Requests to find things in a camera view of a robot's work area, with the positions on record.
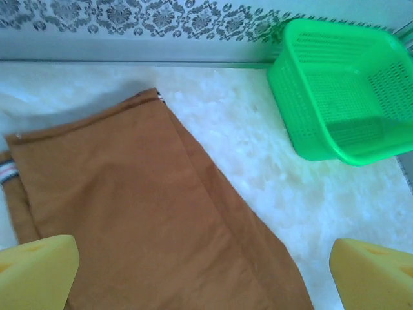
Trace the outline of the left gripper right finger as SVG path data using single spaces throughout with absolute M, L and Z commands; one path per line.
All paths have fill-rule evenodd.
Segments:
M 329 267 L 345 309 L 412 309 L 412 255 L 337 239 Z

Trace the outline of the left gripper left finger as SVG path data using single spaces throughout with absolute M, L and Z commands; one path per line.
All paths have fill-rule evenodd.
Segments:
M 70 235 L 1 251 L 1 309 L 64 309 L 79 267 Z

